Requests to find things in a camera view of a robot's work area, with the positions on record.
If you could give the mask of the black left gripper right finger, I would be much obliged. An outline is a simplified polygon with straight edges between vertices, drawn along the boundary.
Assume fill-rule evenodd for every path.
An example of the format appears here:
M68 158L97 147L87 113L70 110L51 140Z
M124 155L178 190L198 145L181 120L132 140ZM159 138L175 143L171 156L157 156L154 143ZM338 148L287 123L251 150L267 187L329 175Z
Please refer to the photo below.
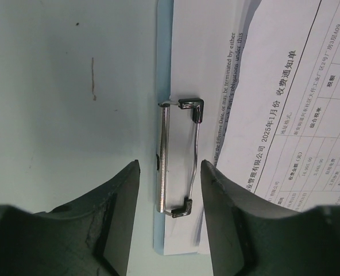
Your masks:
M340 205L296 212L200 172L214 275L340 275Z

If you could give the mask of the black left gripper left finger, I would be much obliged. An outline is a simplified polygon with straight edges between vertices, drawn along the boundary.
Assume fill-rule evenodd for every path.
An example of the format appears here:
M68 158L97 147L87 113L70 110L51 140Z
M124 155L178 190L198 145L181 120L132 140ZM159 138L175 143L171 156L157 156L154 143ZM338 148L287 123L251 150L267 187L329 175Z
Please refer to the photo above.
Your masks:
M126 275L140 165L50 212L0 205L0 275Z

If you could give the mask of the table form paper sheet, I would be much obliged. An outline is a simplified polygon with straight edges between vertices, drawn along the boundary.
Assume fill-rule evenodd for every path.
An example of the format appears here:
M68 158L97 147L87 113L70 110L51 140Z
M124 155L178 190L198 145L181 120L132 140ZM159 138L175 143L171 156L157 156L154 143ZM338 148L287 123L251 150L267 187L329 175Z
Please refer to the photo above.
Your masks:
M217 168L298 212L340 205L340 1L262 1Z

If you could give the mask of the metal folder clip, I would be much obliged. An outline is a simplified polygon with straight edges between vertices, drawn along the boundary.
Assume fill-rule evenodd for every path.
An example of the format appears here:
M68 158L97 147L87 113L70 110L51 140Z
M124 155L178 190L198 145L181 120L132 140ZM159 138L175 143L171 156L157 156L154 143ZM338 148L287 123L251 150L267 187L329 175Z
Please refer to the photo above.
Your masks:
M158 104L160 108L160 130L159 142L156 150L156 172L157 172L157 198L156 209L159 213L167 215L173 219L189 216L192 212L192 192L196 172L198 169L198 142L199 129L203 122L204 100L201 98L182 98L177 101L167 100ZM181 110L191 111L191 120L194 125L194 153L192 171L187 180L187 194L183 198L183 204L174 209L168 209L167 191L169 184L169 158L170 150L170 125L171 125L171 107L176 106Z

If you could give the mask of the text paper sheet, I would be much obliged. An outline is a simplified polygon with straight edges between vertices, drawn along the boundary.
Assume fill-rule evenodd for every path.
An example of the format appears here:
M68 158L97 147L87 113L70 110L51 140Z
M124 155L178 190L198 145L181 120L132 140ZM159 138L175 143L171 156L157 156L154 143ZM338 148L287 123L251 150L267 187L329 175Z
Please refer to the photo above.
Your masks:
M192 212L173 222L166 218L165 236L187 238L201 223L198 253L208 253L200 183L203 160L216 162L225 139L227 121L238 85L241 56L250 22L259 1L174 1L170 100L204 100L199 129L198 169L192 192ZM171 107L168 209L183 204L192 171L194 125L190 110Z

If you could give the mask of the blue clipboard folder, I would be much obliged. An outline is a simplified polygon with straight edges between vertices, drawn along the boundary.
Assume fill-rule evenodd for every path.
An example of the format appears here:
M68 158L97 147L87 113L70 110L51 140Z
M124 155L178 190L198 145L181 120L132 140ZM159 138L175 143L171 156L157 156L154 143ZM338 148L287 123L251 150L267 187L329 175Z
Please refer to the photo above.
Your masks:
M168 165L168 135L169 135L169 105L163 107L161 104L170 97L171 93L171 51L173 30L174 1L157 2L157 25L156 25L156 76L155 91L157 95L156 104L156 181L155 181L155 213L153 223L153 248L163 256L171 255L195 255L199 248L199 235L201 223L186 221L185 226L196 226L195 234L187 238L185 234L179 237L167 238L165 232L166 218L169 217L174 223L180 217L172 217L172 213L165 209L167 173L162 169Z

